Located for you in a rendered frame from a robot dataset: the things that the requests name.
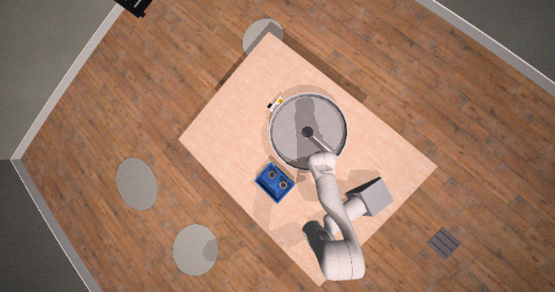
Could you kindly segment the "blue tray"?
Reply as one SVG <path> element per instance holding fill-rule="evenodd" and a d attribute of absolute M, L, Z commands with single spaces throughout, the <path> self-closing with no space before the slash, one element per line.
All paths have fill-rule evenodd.
<path fill-rule="evenodd" d="M 277 176 L 274 172 L 276 171 Z M 269 173 L 271 176 L 269 177 Z M 274 162 L 269 163 L 265 169 L 258 175 L 254 180 L 277 204 L 291 191 L 295 186 L 295 182 L 291 180 L 286 174 L 284 174 Z M 280 187 L 280 183 L 286 181 L 288 183 L 285 189 Z M 289 183 L 290 182 L 290 183 Z"/>

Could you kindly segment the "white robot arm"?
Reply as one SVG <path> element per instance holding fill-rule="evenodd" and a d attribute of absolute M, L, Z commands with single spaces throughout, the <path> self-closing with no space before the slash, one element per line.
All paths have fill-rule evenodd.
<path fill-rule="evenodd" d="M 306 163 L 315 180 L 319 202 L 329 214 L 323 217 L 324 228 L 316 220 L 307 222 L 302 228 L 321 272 L 332 281 L 363 278 L 365 259 L 351 222 L 367 212 L 365 205 L 356 196 L 343 203 L 335 176 L 323 173 L 336 168 L 337 159 L 332 152 L 311 154 Z M 334 237 L 339 230 L 343 240 Z"/>

